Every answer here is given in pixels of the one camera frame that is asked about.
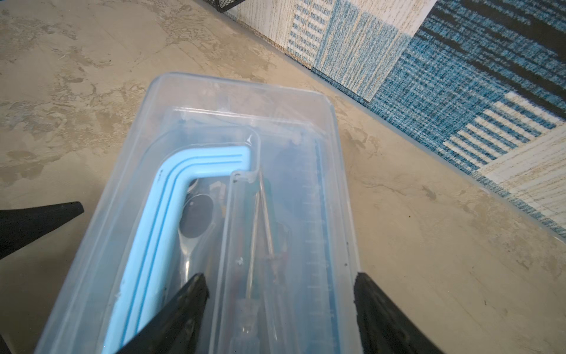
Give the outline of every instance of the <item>light blue plastic handle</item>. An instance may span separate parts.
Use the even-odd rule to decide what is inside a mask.
[[[159,311],[189,183],[249,170],[250,156],[246,146],[191,148],[161,165],[132,243],[102,354],[118,351]]]

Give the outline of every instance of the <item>textured stone surface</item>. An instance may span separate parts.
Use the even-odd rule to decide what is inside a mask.
[[[566,248],[200,1],[0,2],[0,208],[85,213],[0,261],[0,333],[31,353],[149,82],[184,71],[336,108],[362,268],[446,353],[566,348]]]

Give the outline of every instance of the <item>black wire mesh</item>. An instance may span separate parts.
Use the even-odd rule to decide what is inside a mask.
[[[230,10],[232,7],[243,2],[244,0],[205,0],[210,5],[214,6],[218,12],[224,12]]]

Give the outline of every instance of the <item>plastic container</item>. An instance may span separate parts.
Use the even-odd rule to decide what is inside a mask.
[[[334,110],[316,92],[153,81],[36,353],[114,353],[197,272],[199,353],[361,353]]]

